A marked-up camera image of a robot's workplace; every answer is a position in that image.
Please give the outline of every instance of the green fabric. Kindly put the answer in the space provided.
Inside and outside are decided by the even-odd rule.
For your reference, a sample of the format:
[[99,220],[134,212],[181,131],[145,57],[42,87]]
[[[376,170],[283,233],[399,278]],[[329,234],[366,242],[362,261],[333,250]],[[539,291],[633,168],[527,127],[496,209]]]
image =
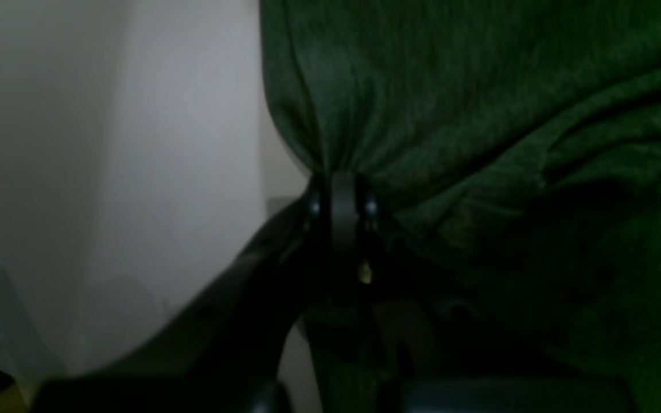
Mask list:
[[661,0],[264,0],[262,49],[310,169],[367,176],[493,314],[661,412]]

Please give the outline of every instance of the white wall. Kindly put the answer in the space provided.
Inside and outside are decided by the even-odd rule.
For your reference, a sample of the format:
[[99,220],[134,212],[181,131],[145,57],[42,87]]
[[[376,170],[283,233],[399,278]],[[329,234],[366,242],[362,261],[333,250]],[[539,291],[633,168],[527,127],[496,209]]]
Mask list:
[[0,368],[132,350],[305,177],[260,83],[257,0],[0,0]]

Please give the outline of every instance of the dark green cloth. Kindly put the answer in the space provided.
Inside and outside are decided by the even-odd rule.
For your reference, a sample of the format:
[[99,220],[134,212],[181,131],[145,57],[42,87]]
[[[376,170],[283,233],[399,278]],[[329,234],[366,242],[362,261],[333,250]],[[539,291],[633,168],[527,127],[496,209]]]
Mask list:
[[528,340],[661,412],[661,0],[264,0],[267,102]]

